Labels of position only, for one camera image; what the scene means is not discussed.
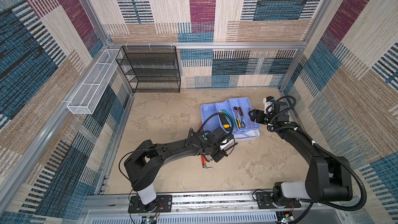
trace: teal tool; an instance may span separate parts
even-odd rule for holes
[[[234,120],[234,126],[237,127],[236,121],[235,121],[234,117],[232,117],[231,114],[229,114],[229,112],[227,112],[225,109],[222,109],[221,111],[222,111],[223,113],[225,113],[225,114],[228,114],[228,115]]]

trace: black mesh shelf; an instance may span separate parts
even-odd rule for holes
[[[180,69],[174,46],[123,46],[117,63],[133,92],[179,93]]]

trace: robotic arm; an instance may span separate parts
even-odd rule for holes
[[[293,99],[291,107],[280,101],[286,97]],[[286,202],[299,198],[308,202],[321,202],[345,211],[355,211],[363,207],[366,202],[365,187],[350,168],[347,159],[336,157],[326,151],[297,123],[290,122],[289,116],[285,113],[294,107],[296,100],[291,96],[282,98],[275,100],[273,97],[267,97],[269,107],[265,109],[266,111],[254,109],[249,112],[249,116],[251,121],[266,124],[270,132],[278,133],[282,139],[289,142],[304,157],[309,164],[309,169],[304,182],[276,182],[273,187],[272,201],[277,206],[285,206]],[[206,122],[216,115],[225,115],[233,122],[229,115],[222,112],[215,113],[202,124],[197,132],[193,132],[191,128],[187,139],[167,144],[153,144],[151,140],[146,140],[125,160],[124,166],[132,189],[141,198],[146,211],[151,211],[156,207],[157,195],[153,181],[164,164],[186,156],[210,155],[215,162],[228,156],[220,146],[232,140],[233,126],[228,133],[221,127],[213,132],[201,131]],[[351,175],[359,185],[360,201],[352,207],[330,203],[330,201],[352,199]]]

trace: wire mesh basket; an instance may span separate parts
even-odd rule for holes
[[[117,68],[117,57],[122,57],[117,49],[107,49],[102,53],[68,103],[69,111],[73,114],[93,114]]]
[[[181,88],[174,46],[122,46],[116,61],[133,92],[179,93]]]

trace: toolbox compartment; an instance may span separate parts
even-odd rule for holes
[[[210,117],[212,114],[214,114],[218,111],[221,111],[222,109],[225,109],[232,116],[232,118],[236,119],[235,110],[233,110],[234,107],[242,108],[244,117],[242,118],[239,115],[239,119],[243,120],[246,124],[246,128],[241,128],[241,129],[239,129],[237,126],[234,126],[234,130],[232,133],[234,135],[236,142],[249,141],[249,140],[253,140],[253,139],[256,139],[257,137],[259,137],[260,136],[260,131],[259,131],[260,126],[258,123],[252,122],[250,120],[248,112],[249,112],[249,109],[251,111],[252,108],[251,108],[249,99],[247,97],[233,98],[233,99],[229,99],[225,102],[217,102],[217,103],[201,105],[202,123],[208,117]],[[213,117],[206,123],[206,125],[204,126],[203,129],[212,132],[217,127],[221,127],[224,129],[224,127],[221,124],[221,119],[219,117]]]

